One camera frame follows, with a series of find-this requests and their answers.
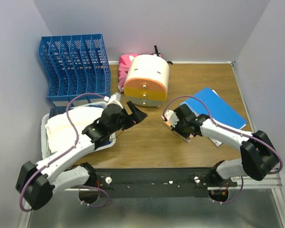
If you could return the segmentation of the orange paperback book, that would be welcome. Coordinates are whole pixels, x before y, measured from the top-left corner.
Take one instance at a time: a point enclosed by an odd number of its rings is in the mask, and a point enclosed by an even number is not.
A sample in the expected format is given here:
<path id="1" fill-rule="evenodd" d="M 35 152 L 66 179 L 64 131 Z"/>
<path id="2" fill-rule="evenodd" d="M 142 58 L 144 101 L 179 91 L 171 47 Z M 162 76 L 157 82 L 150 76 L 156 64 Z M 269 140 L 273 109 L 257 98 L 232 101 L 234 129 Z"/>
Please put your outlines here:
<path id="1" fill-rule="evenodd" d="M 172 131 L 175 135 L 179 136 L 180 138 L 182 138 L 183 140 L 190 142 L 192 140 L 192 138 L 194 137 L 192 134 L 187 134 L 187 133 L 179 133 L 177 131 L 175 131 L 175 129 L 172 127 L 172 125 L 170 124 L 169 121 L 164 121 L 163 122 L 164 125 L 170 130 Z"/>

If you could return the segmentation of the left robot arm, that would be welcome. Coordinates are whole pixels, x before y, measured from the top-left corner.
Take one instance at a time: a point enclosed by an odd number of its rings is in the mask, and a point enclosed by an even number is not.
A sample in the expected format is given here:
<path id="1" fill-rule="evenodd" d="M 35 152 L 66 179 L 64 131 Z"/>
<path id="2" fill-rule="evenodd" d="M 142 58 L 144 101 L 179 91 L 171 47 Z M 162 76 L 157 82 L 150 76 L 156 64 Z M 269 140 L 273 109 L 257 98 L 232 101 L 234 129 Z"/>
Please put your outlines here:
<path id="1" fill-rule="evenodd" d="M 147 117 L 131 101 L 127 102 L 131 114 L 116 99 L 106 98 L 105 102 L 107 106 L 104 109 L 92 107 L 93 119 L 82 131 L 78 131 L 73 122 L 73 112 L 81 114 L 83 108 L 79 106 L 67 109 L 63 115 L 75 133 L 72 138 L 65 138 L 71 144 L 70 148 L 64 152 L 57 151 L 35 164 L 28 161 L 22 165 L 16 190 L 20 193 L 19 206 L 23 211 L 27 211 L 23 201 L 31 206 L 31 210 L 37 210 L 45 206 L 60 190 L 79 185 L 92 187 L 97 178 L 91 165 L 83 163 L 69 171 L 67 168 L 85 155 L 105 147 L 116 131 L 129 129 Z"/>

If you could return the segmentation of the grey bottom drawer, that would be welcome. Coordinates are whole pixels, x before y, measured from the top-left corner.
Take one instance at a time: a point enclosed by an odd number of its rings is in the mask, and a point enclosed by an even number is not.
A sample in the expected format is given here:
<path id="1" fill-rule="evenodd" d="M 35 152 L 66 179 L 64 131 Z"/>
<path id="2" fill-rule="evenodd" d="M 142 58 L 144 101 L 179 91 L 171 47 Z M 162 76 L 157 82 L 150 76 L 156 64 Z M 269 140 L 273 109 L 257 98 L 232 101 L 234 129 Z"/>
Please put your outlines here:
<path id="1" fill-rule="evenodd" d="M 140 106 L 146 106 L 146 107 L 160 107 L 163 101 L 158 100 L 151 100 L 151 99 L 145 99 L 145 98 L 136 98 L 132 97 L 131 101 L 134 104 L 140 105 Z"/>

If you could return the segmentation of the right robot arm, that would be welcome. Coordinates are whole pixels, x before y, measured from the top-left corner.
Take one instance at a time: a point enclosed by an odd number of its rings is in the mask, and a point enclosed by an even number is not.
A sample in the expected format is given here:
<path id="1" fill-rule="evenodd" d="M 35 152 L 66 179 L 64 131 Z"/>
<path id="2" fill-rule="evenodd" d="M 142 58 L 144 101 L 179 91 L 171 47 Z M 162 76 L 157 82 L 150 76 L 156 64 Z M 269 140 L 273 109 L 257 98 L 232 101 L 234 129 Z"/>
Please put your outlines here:
<path id="1" fill-rule="evenodd" d="M 195 115 L 186 104 L 166 111 L 164 119 L 172 131 L 187 141 L 195 136 L 204 136 L 240 152 L 239 159 L 220 161 L 210 169 L 206 177 L 214 186 L 237 176 L 261 181 L 279 163 L 275 149 L 263 131 L 252 133 L 229 127 L 209 115 Z"/>

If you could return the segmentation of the yellow drawer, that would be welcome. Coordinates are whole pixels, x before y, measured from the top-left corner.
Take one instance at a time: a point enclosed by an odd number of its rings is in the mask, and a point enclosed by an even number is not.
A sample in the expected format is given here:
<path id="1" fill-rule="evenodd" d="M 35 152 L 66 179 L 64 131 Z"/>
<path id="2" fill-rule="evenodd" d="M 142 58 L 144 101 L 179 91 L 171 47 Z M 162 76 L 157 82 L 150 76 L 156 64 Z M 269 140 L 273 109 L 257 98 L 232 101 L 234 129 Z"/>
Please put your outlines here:
<path id="1" fill-rule="evenodd" d="M 123 92 L 126 96 L 140 99 L 146 98 L 157 101 L 165 101 L 167 98 L 167 92 L 163 91 L 153 91 L 140 88 L 125 87 Z"/>

